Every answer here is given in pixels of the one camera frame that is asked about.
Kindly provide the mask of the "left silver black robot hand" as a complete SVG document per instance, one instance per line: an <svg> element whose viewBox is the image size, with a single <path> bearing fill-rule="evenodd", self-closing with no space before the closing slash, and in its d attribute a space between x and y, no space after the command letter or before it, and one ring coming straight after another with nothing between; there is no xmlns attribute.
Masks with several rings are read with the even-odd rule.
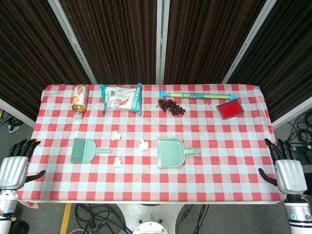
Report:
<svg viewBox="0 0 312 234"><path fill-rule="evenodd" d="M27 175L30 159L35 148L41 142L36 139L24 139L12 146L0 166L0 191L17 191L25 183L37 180L46 173L45 170L35 175Z"/></svg>

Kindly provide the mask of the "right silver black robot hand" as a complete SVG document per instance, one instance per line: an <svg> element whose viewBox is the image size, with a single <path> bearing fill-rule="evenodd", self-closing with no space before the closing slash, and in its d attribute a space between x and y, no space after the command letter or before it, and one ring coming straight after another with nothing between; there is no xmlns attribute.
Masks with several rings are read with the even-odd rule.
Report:
<svg viewBox="0 0 312 234"><path fill-rule="evenodd" d="M308 190L308 186L302 164L295 156L294 147L287 141L279 139L278 142L277 146L265 139L273 160L275 178L269 177L261 168L258 172L266 182L278 187L285 195L303 194Z"/></svg>

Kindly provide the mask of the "mint green hand broom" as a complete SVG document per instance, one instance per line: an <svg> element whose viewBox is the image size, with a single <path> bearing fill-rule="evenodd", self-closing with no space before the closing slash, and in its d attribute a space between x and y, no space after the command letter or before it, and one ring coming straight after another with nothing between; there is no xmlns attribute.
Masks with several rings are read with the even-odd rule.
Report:
<svg viewBox="0 0 312 234"><path fill-rule="evenodd" d="M110 154L110 148L97 148L93 139L75 138L71 152L71 163L88 163L96 154Z"/></svg>

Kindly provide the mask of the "mint green dustpan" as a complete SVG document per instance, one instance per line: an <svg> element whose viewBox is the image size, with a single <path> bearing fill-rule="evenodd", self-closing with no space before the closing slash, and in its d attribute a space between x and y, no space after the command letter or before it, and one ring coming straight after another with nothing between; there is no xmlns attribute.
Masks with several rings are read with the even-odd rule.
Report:
<svg viewBox="0 0 312 234"><path fill-rule="evenodd" d="M159 168L170 168L181 166L186 155L200 154L201 149L185 148L179 138L157 139L157 163Z"/></svg>

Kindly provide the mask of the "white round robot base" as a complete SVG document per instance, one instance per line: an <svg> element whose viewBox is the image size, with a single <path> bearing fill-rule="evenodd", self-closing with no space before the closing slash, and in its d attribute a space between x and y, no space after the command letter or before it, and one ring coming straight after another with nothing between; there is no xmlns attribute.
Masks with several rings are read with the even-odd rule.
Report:
<svg viewBox="0 0 312 234"><path fill-rule="evenodd" d="M183 204L118 204L132 234L176 234Z"/></svg>

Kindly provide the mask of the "yellow floor tape strip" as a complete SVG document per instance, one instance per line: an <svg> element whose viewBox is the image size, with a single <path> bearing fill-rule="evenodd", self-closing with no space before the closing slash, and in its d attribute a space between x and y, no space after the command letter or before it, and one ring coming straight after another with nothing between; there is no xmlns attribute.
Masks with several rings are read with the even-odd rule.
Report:
<svg viewBox="0 0 312 234"><path fill-rule="evenodd" d="M66 234L67 233L67 228L68 228L71 208L72 208L72 204L71 203L66 203L59 234Z"/></svg>

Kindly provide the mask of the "red ink pad case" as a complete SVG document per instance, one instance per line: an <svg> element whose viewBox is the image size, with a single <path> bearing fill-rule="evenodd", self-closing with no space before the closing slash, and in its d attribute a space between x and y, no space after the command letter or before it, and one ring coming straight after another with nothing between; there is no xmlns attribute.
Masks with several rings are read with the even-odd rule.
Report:
<svg viewBox="0 0 312 234"><path fill-rule="evenodd" d="M229 119L244 113L244 109L237 99L220 104L216 108L222 119Z"/></svg>

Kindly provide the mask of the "plastic tea bottle orange label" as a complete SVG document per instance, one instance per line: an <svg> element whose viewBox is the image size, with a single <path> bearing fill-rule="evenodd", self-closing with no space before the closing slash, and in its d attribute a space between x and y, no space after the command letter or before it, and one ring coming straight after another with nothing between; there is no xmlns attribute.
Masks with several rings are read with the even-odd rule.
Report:
<svg viewBox="0 0 312 234"><path fill-rule="evenodd" d="M87 110L88 88L86 85L79 84L74 87L74 96L72 100L72 110L74 118L80 119Z"/></svg>

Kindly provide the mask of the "dark brown partition panel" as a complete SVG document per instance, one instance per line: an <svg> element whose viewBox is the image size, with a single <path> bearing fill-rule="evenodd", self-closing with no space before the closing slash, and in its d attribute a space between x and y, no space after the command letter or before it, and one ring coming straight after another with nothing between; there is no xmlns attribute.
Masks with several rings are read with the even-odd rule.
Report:
<svg viewBox="0 0 312 234"><path fill-rule="evenodd" d="M0 0L0 98L36 120L52 84L90 84L47 0Z"/></svg>
<svg viewBox="0 0 312 234"><path fill-rule="evenodd" d="M312 0L277 0L228 82L259 86L271 121L312 97Z"/></svg>
<svg viewBox="0 0 312 234"><path fill-rule="evenodd" d="M98 83L155 84L157 0L60 0Z"/></svg>
<svg viewBox="0 0 312 234"><path fill-rule="evenodd" d="M170 0L164 84L223 81L266 0Z"/></svg>

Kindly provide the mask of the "green blue toy water pump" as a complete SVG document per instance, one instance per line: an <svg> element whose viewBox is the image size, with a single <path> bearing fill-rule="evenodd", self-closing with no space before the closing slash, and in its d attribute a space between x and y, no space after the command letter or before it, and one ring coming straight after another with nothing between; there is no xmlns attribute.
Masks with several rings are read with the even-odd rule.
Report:
<svg viewBox="0 0 312 234"><path fill-rule="evenodd" d="M228 99L228 100L236 100L238 96L236 95L219 95L219 94L201 94L201 93L165 93L163 88L159 91L160 98L193 98L193 99Z"/></svg>

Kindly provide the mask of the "clear teal snack bag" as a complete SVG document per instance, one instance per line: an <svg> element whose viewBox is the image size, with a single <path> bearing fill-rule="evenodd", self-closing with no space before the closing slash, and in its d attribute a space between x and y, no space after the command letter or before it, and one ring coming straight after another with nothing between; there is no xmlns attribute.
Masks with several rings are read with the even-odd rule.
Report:
<svg viewBox="0 0 312 234"><path fill-rule="evenodd" d="M135 88L107 86L100 84L104 114L107 109L125 109L141 115L142 112L142 84Z"/></svg>

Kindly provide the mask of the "red white checkered tablecloth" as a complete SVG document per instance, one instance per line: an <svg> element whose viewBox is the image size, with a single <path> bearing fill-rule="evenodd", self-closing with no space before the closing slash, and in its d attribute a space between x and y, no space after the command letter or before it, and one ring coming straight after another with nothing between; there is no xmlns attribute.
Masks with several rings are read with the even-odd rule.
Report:
<svg viewBox="0 0 312 234"><path fill-rule="evenodd" d="M180 99L186 110L173 116L157 107L160 86L142 88L141 115L127 110L104 114L100 87L89 85L87 111L75 119L73 85L49 85L41 94L41 105L32 137L41 143L35 149L28 174L45 175L26 183L18 191L21 202L31 208L39 202L131 202L200 203L226 202L275 204L284 198L278 188L265 182L262 168L274 176L265 139L274 141L265 98L259 87L246 84L165 85L164 90L187 93L233 94L244 113L223 120L218 99ZM112 131L122 134L111 141ZM71 163L75 138L93 139L97 148L91 162ZM143 138L147 151L139 149ZM201 149L186 155L181 166L159 168L157 139L179 138L185 148ZM113 166L120 157L121 168Z"/></svg>

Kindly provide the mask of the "dark red grape bunch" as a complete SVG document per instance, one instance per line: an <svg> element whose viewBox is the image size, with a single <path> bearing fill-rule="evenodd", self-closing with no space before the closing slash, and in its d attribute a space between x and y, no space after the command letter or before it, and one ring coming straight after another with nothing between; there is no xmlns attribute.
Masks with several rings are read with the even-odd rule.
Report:
<svg viewBox="0 0 312 234"><path fill-rule="evenodd" d="M162 111L169 111L173 116L184 115L186 110L171 99L159 99L158 105Z"/></svg>

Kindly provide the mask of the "aluminium partition post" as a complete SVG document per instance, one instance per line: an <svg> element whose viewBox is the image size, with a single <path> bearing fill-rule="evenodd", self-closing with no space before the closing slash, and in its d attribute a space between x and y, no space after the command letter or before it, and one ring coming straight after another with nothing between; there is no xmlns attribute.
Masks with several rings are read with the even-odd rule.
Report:
<svg viewBox="0 0 312 234"><path fill-rule="evenodd" d="M68 17L61 5L61 2L59 0L47 0L50 7L52 8L58 22L60 23L70 45L72 46L80 64L82 65L89 81L92 84L98 84L93 71L89 65L89 62L85 56L85 53L79 43L79 40L68 20Z"/></svg>
<svg viewBox="0 0 312 234"><path fill-rule="evenodd" d="M164 84L170 0L157 0L156 15L156 84Z"/></svg>
<svg viewBox="0 0 312 234"><path fill-rule="evenodd" d="M263 25L263 23L265 22L266 18L268 17L269 13L271 12L271 10L273 9L273 7L275 6L277 0L266 0L262 9L260 10L258 16L256 17L249 33L247 34L240 50L238 51L235 59L233 60L231 66L229 67L225 77L222 80L222 84L225 84L229 81L229 79L231 78L233 72L236 70L237 66L239 65L239 63L241 62L241 60L243 59L245 53L247 52L247 50L249 49L251 43L253 42L255 36L257 35L258 31L260 30L261 26Z"/></svg>

